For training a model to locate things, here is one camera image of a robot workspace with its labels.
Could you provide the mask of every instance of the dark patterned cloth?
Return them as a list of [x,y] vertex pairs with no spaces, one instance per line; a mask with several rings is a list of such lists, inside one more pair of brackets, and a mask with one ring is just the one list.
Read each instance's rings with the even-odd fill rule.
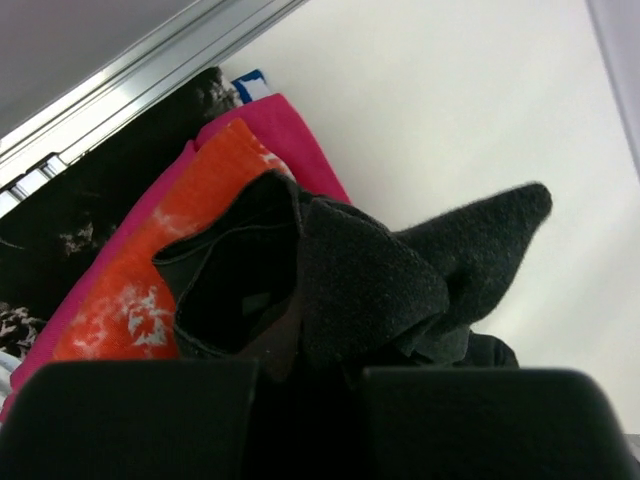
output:
[[26,308],[0,303],[0,351],[24,358],[44,325],[44,320],[29,316]]
[[205,70],[0,218],[0,351],[24,356],[138,198],[238,104]]

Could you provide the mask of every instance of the black fabric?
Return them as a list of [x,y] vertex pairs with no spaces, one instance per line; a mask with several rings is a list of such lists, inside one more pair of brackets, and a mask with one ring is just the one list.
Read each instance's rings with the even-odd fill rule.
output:
[[[255,356],[279,379],[293,365],[287,356],[324,369],[389,345],[451,364],[464,359],[469,325],[500,301],[550,209],[548,191],[532,184],[393,233],[269,172],[155,264],[177,300],[185,356]],[[263,308],[242,315],[241,300],[256,295]]]
[[0,218],[0,350],[24,356],[32,341],[17,338],[15,320],[43,328],[138,198],[234,95],[218,68],[202,72]]
[[253,361],[47,366],[0,429],[0,478],[239,478],[257,380]]
[[469,347],[459,367],[518,367],[515,352],[499,338],[471,332]]
[[55,364],[0,428],[0,478],[638,480],[604,395],[575,372]]
[[640,478],[611,408],[576,372],[371,369],[366,478]]

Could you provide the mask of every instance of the pink fabric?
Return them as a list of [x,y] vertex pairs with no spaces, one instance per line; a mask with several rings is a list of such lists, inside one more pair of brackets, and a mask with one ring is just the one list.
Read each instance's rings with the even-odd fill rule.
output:
[[[216,118],[200,130],[195,142],[187,143],[178,159],[138,200],[91,268],[85,272],[60,304],[44,330],[38,335],[22,364],[11,375],[11,386],[14,392],[18,392],[42,365],[49,362],[62,332],[78,312],[93,283],[106,265],[113,260],[138,225],[151,215],[174,181],[193,160],[200,147],[234,118],[244,120],[258,140],[287,164],[303,187],[314,193],[349,202],[349,197],[312,133],[282,95],[271,95]],[[14,397],[15,393],[7,398],[0,412],[0,422],[4,421]]]

